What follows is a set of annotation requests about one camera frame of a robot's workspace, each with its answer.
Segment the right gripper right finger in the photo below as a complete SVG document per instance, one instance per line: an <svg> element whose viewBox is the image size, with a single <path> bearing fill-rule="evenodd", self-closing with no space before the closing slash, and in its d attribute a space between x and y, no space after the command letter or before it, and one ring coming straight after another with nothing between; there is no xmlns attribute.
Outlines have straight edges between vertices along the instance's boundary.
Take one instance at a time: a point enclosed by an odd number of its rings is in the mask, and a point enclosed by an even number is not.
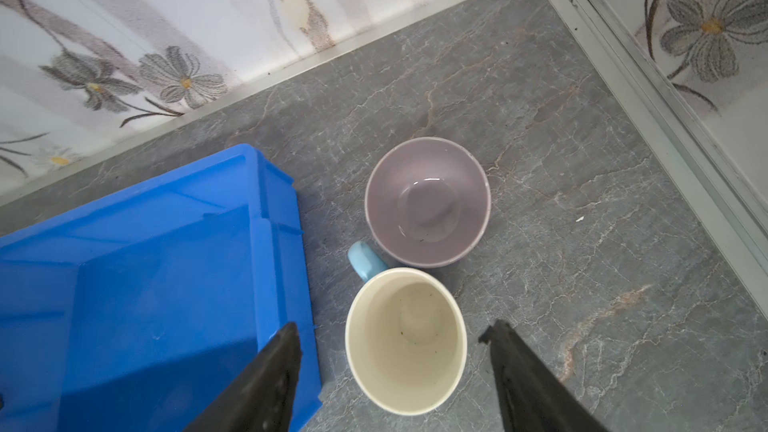
<svg viewBox="0 0 768 432"><path fill-rule="evenodd" d="M497 320L479 337L489 347L506 431L604 431L528 347L512 326Z"/></svg>

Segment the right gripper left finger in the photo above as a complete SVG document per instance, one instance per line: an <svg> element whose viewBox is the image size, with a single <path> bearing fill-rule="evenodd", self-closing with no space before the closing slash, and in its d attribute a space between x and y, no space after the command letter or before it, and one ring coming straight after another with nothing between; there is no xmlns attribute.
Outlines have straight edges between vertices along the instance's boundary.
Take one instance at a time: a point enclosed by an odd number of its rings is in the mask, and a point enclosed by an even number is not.
<svg viewBox="0 0 768 432"><path fill-rule="evenodd" d="M297 325L284 325L187 431L287 431L301 366Z"/></svg>

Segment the light blue mug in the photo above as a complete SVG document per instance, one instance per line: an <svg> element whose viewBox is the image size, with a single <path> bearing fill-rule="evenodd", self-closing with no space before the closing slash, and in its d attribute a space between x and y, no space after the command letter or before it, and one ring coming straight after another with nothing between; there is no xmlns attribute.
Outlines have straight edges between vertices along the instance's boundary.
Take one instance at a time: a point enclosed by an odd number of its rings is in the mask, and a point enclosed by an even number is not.
<svg viewBox="0 0 768 432"><path fill-rule="evenodd" d="M364 285L346 320L346 356L365 395L402 416L433 411L455 391L467 360L461 310L433 276L390 267L364 242L348 260Z"/></svg>

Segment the blue plastic bin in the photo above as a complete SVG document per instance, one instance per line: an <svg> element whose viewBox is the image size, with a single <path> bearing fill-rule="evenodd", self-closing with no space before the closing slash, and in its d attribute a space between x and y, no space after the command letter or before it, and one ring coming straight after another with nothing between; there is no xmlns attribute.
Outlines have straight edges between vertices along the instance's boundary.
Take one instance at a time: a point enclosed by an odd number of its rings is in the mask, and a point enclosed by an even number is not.
<svg viewBox="0 0 768 432"><path fill-rule="evenodd" d="M237 145L1 240L1 427L180 431L279 329L321 407L292 178Z"/></svg>

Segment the purple ceramic bowl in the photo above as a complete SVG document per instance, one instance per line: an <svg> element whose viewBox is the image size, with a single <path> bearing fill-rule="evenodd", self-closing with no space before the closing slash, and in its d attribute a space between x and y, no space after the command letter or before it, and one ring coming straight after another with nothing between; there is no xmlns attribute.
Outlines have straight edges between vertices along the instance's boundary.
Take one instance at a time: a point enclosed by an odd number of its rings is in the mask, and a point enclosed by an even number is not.
<svg viewBox="0 0 768 432"><path fill-rule="evenodd" d="M373 239L403 264L439 268L467 256L490 221L488 177L463 146L440 137L403 142L374 167L364 211Z"/></svg>

